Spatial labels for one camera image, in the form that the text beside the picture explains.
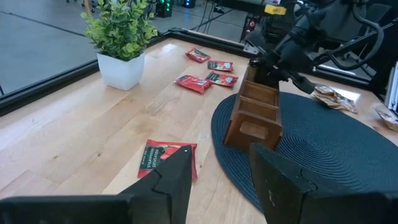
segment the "snack packet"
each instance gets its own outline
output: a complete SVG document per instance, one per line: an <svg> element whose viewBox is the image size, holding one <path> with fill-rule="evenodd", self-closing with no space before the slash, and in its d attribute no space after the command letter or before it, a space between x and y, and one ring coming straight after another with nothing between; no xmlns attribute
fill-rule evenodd
<svg viewBox="0 0 398 224"><path fill-rule="evenodd" d="M211 80L211 82L213 82L214 84L228 87L233 87L238 80L237 77L234 77L232 75L217 74L215 72L210 72L206 79Z"/></svg>
<svg viewBox="0 0 398 224"><path fill-rule="evenodd" d="M209 88L212 84L212 82L210 82L209 80L196 78L192 75L184 75L176 79L175 82L181 86L184 86L185 88L197 91L201 94L204 94L205 90Z"/></svg>
<svg viewBox="0 0 398 224"><path fill-rule="evenodd" d="M212 70L224 71L224 72L232 72L234 70L232 64L233 62L209 60L207 62L207 68Z"/></svg>
<svg viewBox="0 0 398 224"><path fill-rule="evenodd" d="M197 144L184 142L160 142L151 139L147 140L144 154L142 155L141 164L139 166L138 178L145 177L150 171L155 169L161 162L165 161L173 153L177 152L182 146L192 147L192 179L198 178L195 166L195 150Z"/></svg>
<svg viewBox="0 0 398 224"><path fill-rule="evenodd" d="M203 63L210 58L209 55L201 52L196 48L192 48L190 51L185 53L185 55L187 55L187 57L190 58L191 60L194 60L199 63Z"/></svg>
<svg viewBox="0 0 398 224"><path fill-rule="evenodd" d="M384 123L387 127L393 131L398 131L398 119L390 113L390 111L383 109L383 105L373 106L374 110L379 114L381 119L383 119Z"/></svg>
<svg viewBox="0 0 398 224"><path fill-rule="evenodd" d="M353 100L343 97L334 89L326 85L317 85L315 91L312 93L315 98L326 103L330 108L336 110L348 110L352 113L358 113Z"/></svg>

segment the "gray floor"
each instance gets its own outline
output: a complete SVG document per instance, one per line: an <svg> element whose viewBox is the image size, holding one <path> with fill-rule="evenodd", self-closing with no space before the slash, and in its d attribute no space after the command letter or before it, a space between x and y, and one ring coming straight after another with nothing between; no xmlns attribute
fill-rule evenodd
<svg viewBox="0 0 398 224"><path fill-rule="evenodd" d="M50 78L65 70L96 58L95 49L84 34L86 23L80 17L85 9L82 0L1 0L0 1L0 85L5 94ZM161 32L173 27L203 32L200 26L204 3L187 9L174 6L172 17L153 20ZM212 5L206 7L203 22ZM238 41L245 12L224 9L227 13L215 19L207 33Z"/></svg>

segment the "green leaves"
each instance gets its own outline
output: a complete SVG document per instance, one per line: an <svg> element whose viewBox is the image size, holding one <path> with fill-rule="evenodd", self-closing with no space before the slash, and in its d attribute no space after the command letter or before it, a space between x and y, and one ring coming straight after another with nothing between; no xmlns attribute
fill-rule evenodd
<svg viewBox="0 0 398 224"><path fill-rule="evenodd" d="M156 28L150 23L155 15L144 15L148 5L146 0L98 0L100 18L94 19L82 13L81 17L89 23L85 35L90 38L102 54L128 61L138 57L146 48L149 39L157 35Z"/></svg>

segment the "crumpled wrapper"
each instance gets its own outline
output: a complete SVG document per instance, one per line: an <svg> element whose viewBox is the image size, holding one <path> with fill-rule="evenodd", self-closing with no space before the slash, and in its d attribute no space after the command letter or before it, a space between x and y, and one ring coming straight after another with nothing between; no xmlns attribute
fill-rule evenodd
<svg viewBox="0 0 398 224"><path fill-rule="evenodd" d="M326 103L326 105L328 105L330 108L358 113L358 110L355 107L355 102L353 100L343 97L334 89L326 85L317 85L312 95L316 99Z"/></svg>
<svg viewBox="0 0 398 224"><path fill-rule="evenodd" d="M390 111L386 112L387 110L383 107L383 105L373 106L373 108L376 110L389 129L398 132L398 119Z"/></svg>

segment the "black round placemat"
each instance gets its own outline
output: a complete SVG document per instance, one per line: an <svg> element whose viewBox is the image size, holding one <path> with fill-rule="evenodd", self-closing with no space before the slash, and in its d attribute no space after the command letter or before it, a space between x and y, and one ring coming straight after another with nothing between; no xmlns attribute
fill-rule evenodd
<svg viewBox="0 0 398 224"><path fill-rule="evenodd" d="M223 144L236 95L211 120L216 156L233 184L261 209L248 155ZM284 134L277 152L359 192L398 190L398 148L375 130L314 100L280 94Z"/></svg>

